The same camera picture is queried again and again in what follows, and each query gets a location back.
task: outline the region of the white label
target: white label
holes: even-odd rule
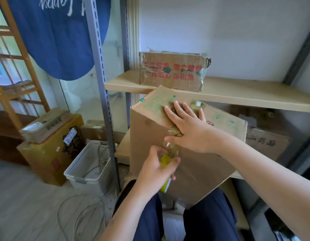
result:
[[[69,146],[70,142],[73,140],[73,138],[75,137],[75,135],[77,134],[77,131],[75,128],[72,128],[69,133],[67,134],[67,136],[64,139],[64,143]]]
[[[43,127],[44,125],[41,123],[41,122],[36,122],[36,123],[33,123],[25,128],[23,128],[23,130],[25,131],[36,131],[38,129],[40,129],[41,127]]]
[[[238,117],[243,119],[243,120],[245,120],[245,121],[247,121],[247,125],[248,126],[251,126],[251,127],[254,127],[254,128],[257,127],[257,122],[256,122],[256,119],[254,117],[247,117],[247,116],[244,116],[242,114],[240,114]]]

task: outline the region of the plastic basket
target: plastic basket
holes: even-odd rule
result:
[[[108,158],[101,173],[98,168],[99,154],[102,159]],[[112,167],[107,142],[91,140],[65,170],[64,175],[81,193],[103,197],[112,183]]]

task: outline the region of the person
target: person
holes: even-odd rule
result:
[[[174,102],[176,114],[165,112],[183,137],[165,141],[195,152],[215,153],[232,164],[268,206],[302,241],[310,240],[310,181],[267,158],[234,136],[206,123],[186,103]],[[115,205],[114,215],[101,241],[159,241],[164,235],[162,207],[157,192],[171,177],[181,159],[161,168],[158,154],[166,150],[152,146],[136,181],[129,182]],[[183,214],[185,240],[239,240],[236,215],[227,197],[215,189]]]

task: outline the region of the dark pants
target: dark pants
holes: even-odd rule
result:
[[[132,180],[118,198],[114,213],[134,186]],[[213,190],[183,214],[185,241],[239,241],[237,216],[226,195],[219,188]],[[155,194],[146,204],[139,219],[133,241],[160,241],[164,235],[162,203]]]

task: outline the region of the finger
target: finger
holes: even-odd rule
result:
[[[175,110],[177,112],[177,114],[181,117],[181,118],[186,118],[188,117],[189,115],[181,108],[181,106],[178,104],[177,101],[174,101],[174,107],[175,107]]]
[[[203,112],[203,109],[202,109],[202,108],[200,108],[200,109],[198,110],[198,118],[199,118],[201,121],[206,122],[205,116],[204,116],[204,112]]]
[[[178,127],[182,119],[179,116],[177,116],[175,113],[173,113],[172,110],[168,106],[165,106],[164,110],[167,116],[169,117],[169,119],[171,119],[171,121]]]
[[[166,136],[164,140],[168,143],[183,146],[183,137]]]
[[[197,117],[193,110],[185,102],[183,102],[183,107],[188,115],[190,115],[191,117]]]
[[[158,153],[167,154],[167,150],[160,146],[151,146],[149,150],[149,155],[157,155]]]
[[[171,162],[164,169],[162,169],[164,175],[165,176],[172,175],[175,172],[180,162],[181,162],[181,158],[179,157],[176,157],[173,160],[171,160]]]
[[[170,178],[171,178],[171,180],[173,180],[173,181],[176,179],[176,177],[175,177],[174,174],[172,174]]]

